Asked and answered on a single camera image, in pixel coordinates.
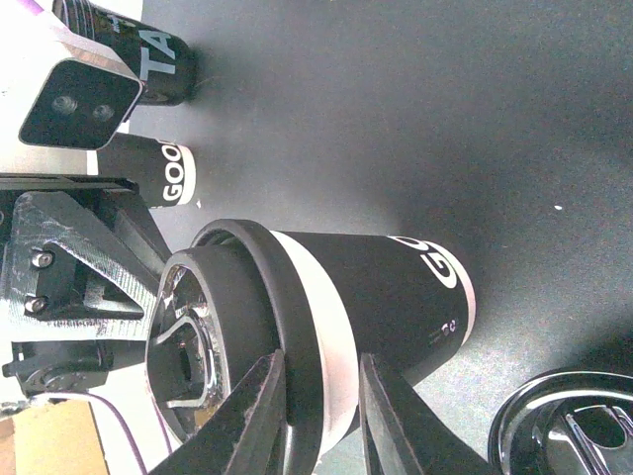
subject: black mat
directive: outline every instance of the black mat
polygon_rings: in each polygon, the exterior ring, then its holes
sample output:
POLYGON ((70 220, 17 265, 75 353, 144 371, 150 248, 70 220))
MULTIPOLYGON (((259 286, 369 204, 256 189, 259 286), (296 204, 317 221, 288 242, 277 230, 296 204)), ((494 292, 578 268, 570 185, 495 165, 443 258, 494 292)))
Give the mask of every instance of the black mat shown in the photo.
MULTIPOLYGON (((202 60, 194 101, 133 117, 198 158, 201 208, 155 214, 170 245, 219 217, 456 237, 479 320, 419 390, 482 453, 516 386, 628 345, 633 4, 148 0, 143 20, 202 60)), ((360 450, 316 473, 363 473, 360 450)))

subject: black cup with white text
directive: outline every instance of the black cup with white text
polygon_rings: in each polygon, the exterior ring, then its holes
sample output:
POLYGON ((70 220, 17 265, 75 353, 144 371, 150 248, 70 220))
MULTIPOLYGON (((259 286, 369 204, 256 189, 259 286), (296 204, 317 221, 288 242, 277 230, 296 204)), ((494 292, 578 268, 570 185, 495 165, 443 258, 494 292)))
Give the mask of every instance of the black cup with white text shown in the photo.
POLYGON ((119 55, 143 83, 139 104, 174 106, 191 94, 196 60, 180 38, 89 0, 55 0, 52 12, 72 33, 119 55))
POLYGON ((137 183, 149 208, 186 205, 196 191, 196 161, 185 145, 116 133, 107 146, 88 153, 99 175, 137 183))
MULTIPOLYGON (((192 249, 172 256, 160 293, 168 296, 165 306, 195 303, 189 310, 174 309, 172 315, 187 315, 198 326, 197 332, 208 328, 213 335, 207 338, 211 348, 204 354, 218 356, 212 380, 224 380, 224 397, 249 367, 242 358, 248 354, 253 364, 261 356, 250 354, 250 346, 235 348, 262 340, 261 330, 248 320, 239 326, 226 321, 241 314, 252 318, 253 312, 241 309, 243 300, 248 295, 264 296, 269 310, 259 311, 261 319, 272 315, 286 357, 292 427, 286 473, 310 474, 317 459, 357 427, 361 353, 381 355, 415 384, 450 359, 469 337, 475 322, 473 284, 455 250, 447 248, 455 247, 444 245, 411 237, 280 233, 250 221, 219 220, 200 231, 192 249), (215 250, 202 253, 200 248, 215 250), (230 266, 226 256, 216 255, 229 250, 234 252, 230 266), (239 262, 255 269, 248 286, 241 279, 229 285, 239 262), (227 290, 214 295, 218 284, 204 282, 200 269, 205 267, 213 269, 214 281, 224 276, 225 289, 235 287, 243 296, 228 315, 222 305, 227 290), (183 284, 196 279, 195 285, 183 284), (178 285, 175 293, 164 291, 178 285), (259 293, 249 292, 249 286, 259 293)), ((148 345, 146 356, 149 373, 158 367, 150 364, 152 355, 165 351, 157 342, 168 340, 164 335, 184 325, 178 317, 167 322, 156 314, 152 321, 154 343, 148 345)), ((148 375, 154 395, 165 393, 164 388, 154 390, 158 376, 148 375)), ((173 422, 173 410, 160 399, 156 402, 163 416, 173 422)))

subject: reflective chrome part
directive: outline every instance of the reflective chrome part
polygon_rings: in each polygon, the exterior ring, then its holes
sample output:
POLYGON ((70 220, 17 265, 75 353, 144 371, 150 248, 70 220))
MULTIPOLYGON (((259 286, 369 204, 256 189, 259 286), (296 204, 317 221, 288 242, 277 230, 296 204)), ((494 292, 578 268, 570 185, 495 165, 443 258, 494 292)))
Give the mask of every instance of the reflective chrome part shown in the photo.
POLYGON ((32 265, 37 269, 46 269, 47 267, 50 267, 53 261, 54 256, 52 255, 52 252, 37 251, 31 258, 32 265))
POLYGON ((633 378, 592 371, 549 374, 506 401, 489 459, 505 475, 631 475, 633 378))
POLYGON ((147 345, 147 379, 176 436, 196 433, 228 396, 213 307, 196 276, 173 266, 162 284, 147 345))
POLYGON ((46 297, 27 297, 27 301, 24 303, 24 310, 30 314, 38 314, 46 308, 48 299, 46 297))
POLYGON ((589 473, 633 473, 631 418, 619 407, 596 406, 565 414, 579 458, 588 460, 589 473))

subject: white band on cup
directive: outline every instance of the white band on cup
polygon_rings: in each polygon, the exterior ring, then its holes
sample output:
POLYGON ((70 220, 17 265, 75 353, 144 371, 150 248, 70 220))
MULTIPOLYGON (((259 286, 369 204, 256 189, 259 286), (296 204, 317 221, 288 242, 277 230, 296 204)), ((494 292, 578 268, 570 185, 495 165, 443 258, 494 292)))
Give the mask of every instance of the white band on cup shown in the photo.
POLYGON ((194 160, 194 155, 188 147, 185 145, 177 146, 182 155, 183 168, 185 169, 185 182, 178 204, 186 205, 191 201, 196 191, 196 160, 194 160))
POLYGON ((291 258, 315 322, 323 377, 323 433, 319 456, 339 443, 358 407, 359 370, 352 326, 338 291, 315 257, 296 240, 271 232, 291 258))

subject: purple cable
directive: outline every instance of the purple cable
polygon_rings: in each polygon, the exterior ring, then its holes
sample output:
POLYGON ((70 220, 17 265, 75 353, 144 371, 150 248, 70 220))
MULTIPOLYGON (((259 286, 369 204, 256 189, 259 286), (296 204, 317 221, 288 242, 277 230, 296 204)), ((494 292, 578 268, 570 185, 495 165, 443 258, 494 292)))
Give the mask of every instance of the purple cable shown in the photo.
POLYGON ((17 0, 20 5, 29 10, 32 15, 39 15, 44 8, 35 0, 17 0))
POLYGON ((165 422, 163 420, 162 414, 158 410, 158 406, 156 406, 156 403, 153 401, 153 398, 152 398, 152 404, 154 406, 154 411, 156 412, 156 417, 158 418, 158 423, 160 424, 160 429, 162 430, 162 436, 165 437, 165 443, 167 444, 167 453, 171 455, 173 452, 173 449, 171 448, 171 441, 169 440, 167 427, 165 427, 165 422))
POLYGON ((102 398, 101 396, 97 396, 96 394, 74 393, 71 391, 59 391, 56 393, 37 394, 36 396, 33 397, 33 399, 47 399, 47 400, 64 399, 64 400, 73 400, 73 401, 87 401, 89 403, 98 401, 101 404, 105 405, 112 412, 115 418, 117 418, 117 421, 119 422, 121 428, 123 429, 123 432, 125 433, 126 438, 128 439, 128 443, 130 444, 130 448, 132 449, 132 452, 135 456, 135 460, 136 460, 136 463, 138 464, 138 469, 140 470, 140 473, 142 475, 147 475, 147 469, 145 468, 145 463, 142 460, 142 456, 140 455, 140 451, 138 450, 138 446, 136 445, 135 438, 130 432, 130 428, 126 424, 126 421, 123 419, 123 416, 121 415, 121 413, 117 411, 117 408, 115 408, 114 405, 110 401, 108 401, 105 398, 102 398))

